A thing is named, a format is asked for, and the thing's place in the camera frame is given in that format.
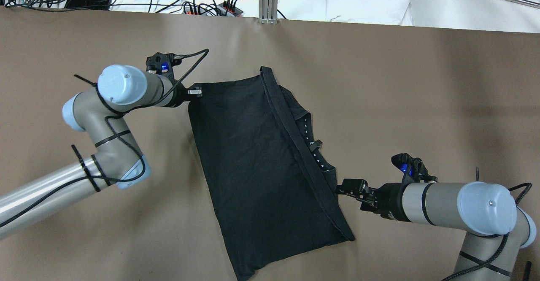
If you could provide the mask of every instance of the folded black fabric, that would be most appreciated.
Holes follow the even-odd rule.
[[[270,68],[200,84],[189,118],[214,212],[239,281],[270,262],[354,240],[335,168],[318,150],[311,114]]]

